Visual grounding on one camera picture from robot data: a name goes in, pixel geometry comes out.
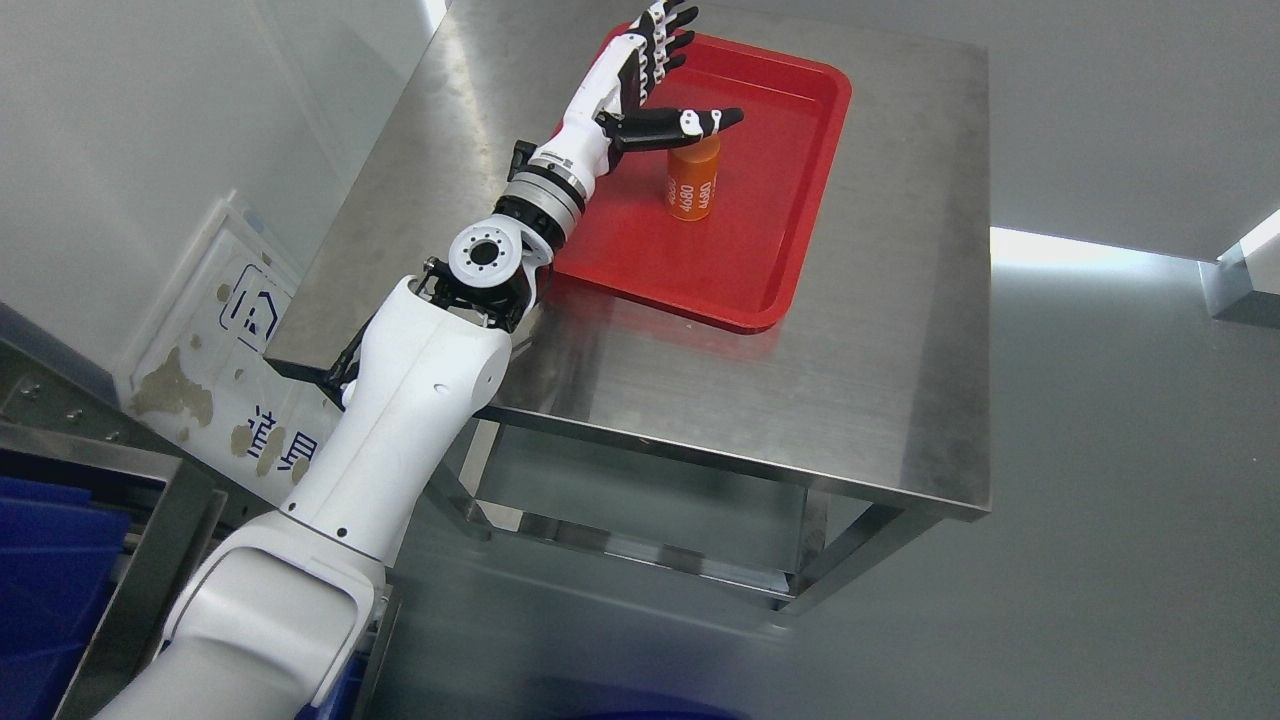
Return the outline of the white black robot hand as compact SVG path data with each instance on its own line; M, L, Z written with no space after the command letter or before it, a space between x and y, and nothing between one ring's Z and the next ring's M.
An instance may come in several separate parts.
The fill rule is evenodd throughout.
M582 199L631 152L689 147L741 123L741 108L652 108L655 90L687 60L698 6L654 1L598 54L549 141L518 167L554 176Z

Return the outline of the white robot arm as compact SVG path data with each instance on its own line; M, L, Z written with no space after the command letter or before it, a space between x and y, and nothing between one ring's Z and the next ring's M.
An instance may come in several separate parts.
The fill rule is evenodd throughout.
M228 536L180 592L164 650L101 719L293 719L340 679L387 588L413 506L500 387L535 275L595 181L536 158L445 260L407 275L364 329L344 411L276 510Z

